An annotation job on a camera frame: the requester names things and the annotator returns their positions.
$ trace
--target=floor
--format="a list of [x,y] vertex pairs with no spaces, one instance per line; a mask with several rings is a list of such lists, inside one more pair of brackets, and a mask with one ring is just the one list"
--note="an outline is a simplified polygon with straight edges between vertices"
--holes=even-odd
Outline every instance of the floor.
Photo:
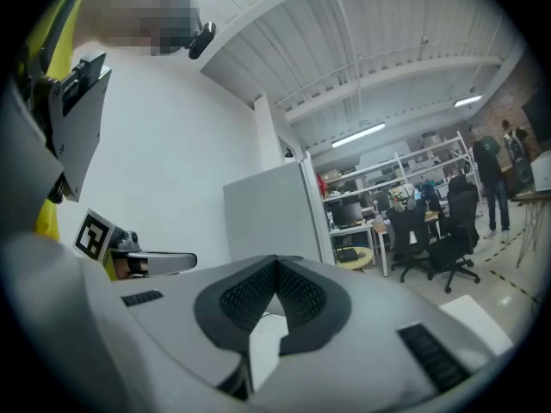
[[[486,203],[482,203],[479,209],[483,211],[483,215],[476,219],[480,241],[470,259],[474,262],[471,270],[479,275],[480,283],[475,284],[472,278],[456,274],[450,285],[451,293],[445,293],[444,288],[449,273],[437,274],[432,281],[428,281],[425,273],[411,270],[402,286],[408,287],[435,305],[443,305],[462,295],[470,295],[513,343],[518,343],[537,313],[538,304],[533,299],[537,301],[542,297],[542,289],[547,280],[547,259],[551,248],[548,242],[551,240],[551,206],[546,206],[542,211],[542,228],[536,251],[530,247],[519,268],[516,268],[516,264],[522,241],[525,206],[509,203],[511,244],[508,246],[500,243],[500,231],[492,239],[482,238],[482,235],[487,232],[488,225]],[[499,226],[499,212],[496,211]],[[393,272],[390,270],[392,253],[387,254],[387,261],[389,265],[387,278],[399,282],[402,269],[397,268]],[[381,259],[377,259],[377,266],[366,268],[364,271],[368,275],[382,276]]]

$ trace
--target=person in dark clothing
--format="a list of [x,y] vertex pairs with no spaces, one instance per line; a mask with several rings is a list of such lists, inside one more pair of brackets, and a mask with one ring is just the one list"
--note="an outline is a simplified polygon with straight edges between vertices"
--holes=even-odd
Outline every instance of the person in dark clothing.
[[480,180],[484,184],[488,212],[490,214],[490,229],[484,238],[496,235],[496,197],[501,218],[501,243],[509,243],[509,207],[507,205],[507,188],[499,167],[498,159],[480,142],[473,144],[474,161],[478,165]]
[[529,153],[526,149],[526,138],[528,132],[522,127],[513,128],[508,120],[501,123],[505,131],[503,137],[505,149],[509,153],[513,169],[517,178],[517,187],[522,189],[524,185],[532,181],[532,167],[530,166]]

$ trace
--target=jeans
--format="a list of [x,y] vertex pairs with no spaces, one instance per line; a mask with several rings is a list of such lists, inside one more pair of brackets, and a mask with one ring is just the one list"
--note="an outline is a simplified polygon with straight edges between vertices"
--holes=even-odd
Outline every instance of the jeans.
[[493,185],[484,185],[488,211],[490,212],[490,229],[496,229],[496,196],[498,196],[499,215],[501,217],[501,231],[509,230],[509,208],[507,206],[507,189],[505,181],[498,181]]

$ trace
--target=red object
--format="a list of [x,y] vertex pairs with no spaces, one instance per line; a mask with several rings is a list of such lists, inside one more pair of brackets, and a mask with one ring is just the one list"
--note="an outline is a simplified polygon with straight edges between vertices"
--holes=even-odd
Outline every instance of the red object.
[[319,173],[316,173],[316,177],[318,178],[319,193],[321,194],[321,197],[325,198],[325,193],[327,193],[327,184],[321,178]]

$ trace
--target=round yellow table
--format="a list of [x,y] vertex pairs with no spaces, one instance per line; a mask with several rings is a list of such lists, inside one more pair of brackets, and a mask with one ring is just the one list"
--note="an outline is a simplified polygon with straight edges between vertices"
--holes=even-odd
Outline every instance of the round yellow table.
[[358,270],[360,272],[363,272],[362,268],[365,268],[366,266],[368,266],[368,263],[373,260],[373,251],[370,250],[369,248],[363,248],[360,246],[352,246],[351,248],[353,248],[358,255],[363,253],[365,254],[365,256],[360,257],[353,262],[341,263],[337,261],[337,266],[339,266],[342,269]]

